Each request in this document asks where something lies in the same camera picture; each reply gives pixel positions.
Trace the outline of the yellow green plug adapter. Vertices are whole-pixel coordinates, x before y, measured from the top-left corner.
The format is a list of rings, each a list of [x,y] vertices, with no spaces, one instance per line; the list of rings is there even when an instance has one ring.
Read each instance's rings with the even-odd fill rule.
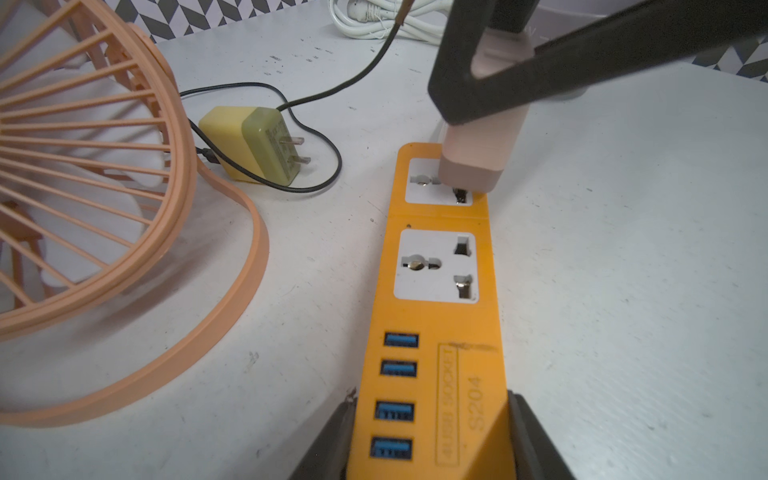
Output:
[[[198,123],[200,130],[233,162],[221,165],[236,181],[254,182],[259,176],[279,186],[289,186],[311,159],[296,147],[282,113],[274,108],[218,106]]]

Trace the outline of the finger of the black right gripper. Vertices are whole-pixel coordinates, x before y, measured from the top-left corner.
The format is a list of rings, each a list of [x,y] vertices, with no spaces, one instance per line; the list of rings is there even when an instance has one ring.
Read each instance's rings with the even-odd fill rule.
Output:
[[[520,33],[533,1],[456,1],[429,95],[451,125],[637,73],[767,31],[764,1],[644,1],[536,48],[485,78],[470,66],[483,34]]]

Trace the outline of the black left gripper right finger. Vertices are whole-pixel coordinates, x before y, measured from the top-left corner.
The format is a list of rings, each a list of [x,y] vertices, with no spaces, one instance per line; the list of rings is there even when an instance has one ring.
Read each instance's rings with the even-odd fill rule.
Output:
[[[522,480],[575,480],[526,399],[508,391],[510,439],[516,478]]]

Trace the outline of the orange power strip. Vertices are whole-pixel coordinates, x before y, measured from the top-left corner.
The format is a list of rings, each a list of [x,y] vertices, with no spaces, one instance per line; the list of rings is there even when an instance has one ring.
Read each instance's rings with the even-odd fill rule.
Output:
[[[397,156],[346,475],[513,479],[488,201]]]

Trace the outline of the pink plug adapter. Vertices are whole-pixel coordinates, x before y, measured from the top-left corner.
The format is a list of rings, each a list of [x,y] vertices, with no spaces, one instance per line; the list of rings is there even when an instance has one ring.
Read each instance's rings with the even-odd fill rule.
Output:
[[[482,79],[534,55],[527,33],[488,28],[470,64]],[[524,124],[527,104],[462,125],[445,127],[438,177],[452,188],[489,193],[496,186]]]

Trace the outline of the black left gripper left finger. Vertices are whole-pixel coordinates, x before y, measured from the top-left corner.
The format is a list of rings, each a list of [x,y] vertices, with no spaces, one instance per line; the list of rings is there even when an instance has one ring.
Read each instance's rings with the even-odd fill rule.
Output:
[[[289,476],[291,480],[346,478],[356,407],[357,391],[353,388],[334,410]]]

